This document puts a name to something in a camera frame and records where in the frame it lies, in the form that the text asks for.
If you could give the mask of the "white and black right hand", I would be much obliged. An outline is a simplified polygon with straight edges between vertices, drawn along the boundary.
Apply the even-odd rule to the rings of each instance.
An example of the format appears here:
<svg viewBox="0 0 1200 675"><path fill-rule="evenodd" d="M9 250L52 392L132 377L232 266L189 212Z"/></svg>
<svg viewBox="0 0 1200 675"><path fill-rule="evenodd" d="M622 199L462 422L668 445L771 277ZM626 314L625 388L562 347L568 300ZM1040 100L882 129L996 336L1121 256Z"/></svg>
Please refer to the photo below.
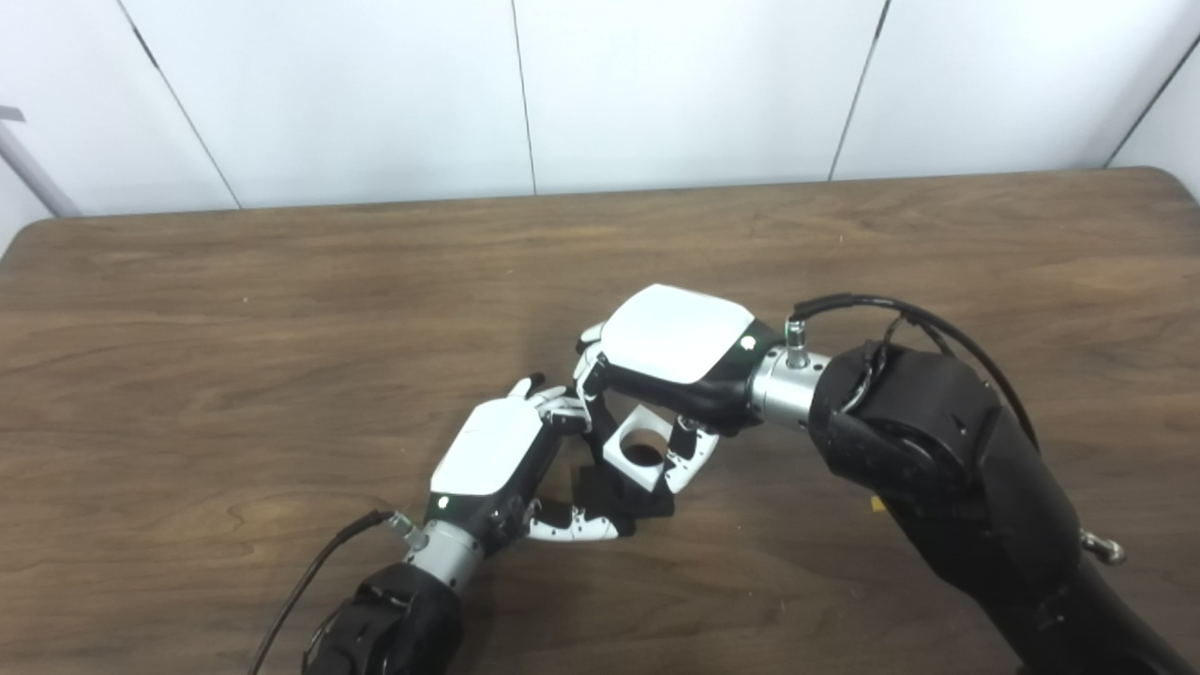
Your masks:
<svg viewBox="0 0 1200 675"><path fill-rule="evenodd" d="M598 461L644 494L676 494L716 437L761 424L752 380L776 329L716 295L650 285L576 344L575 395Z"/></svg>

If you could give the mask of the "white and black left hand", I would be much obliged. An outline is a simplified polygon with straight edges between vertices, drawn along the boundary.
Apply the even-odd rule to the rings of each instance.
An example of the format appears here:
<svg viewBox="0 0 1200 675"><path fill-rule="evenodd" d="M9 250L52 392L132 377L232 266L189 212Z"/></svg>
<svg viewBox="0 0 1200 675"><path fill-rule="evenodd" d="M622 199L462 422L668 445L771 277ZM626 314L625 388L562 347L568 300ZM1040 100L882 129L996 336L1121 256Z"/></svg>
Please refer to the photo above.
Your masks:
<svg viewBox="0 0 1200 675"><path fill-rule="evenodd" d="M631 518L544 497L539 488L564 440L587 428L584 405L544 375L479 404L438 462L426 521L458 528L491 557L523 538L552 543L630 538Z"/></svg>

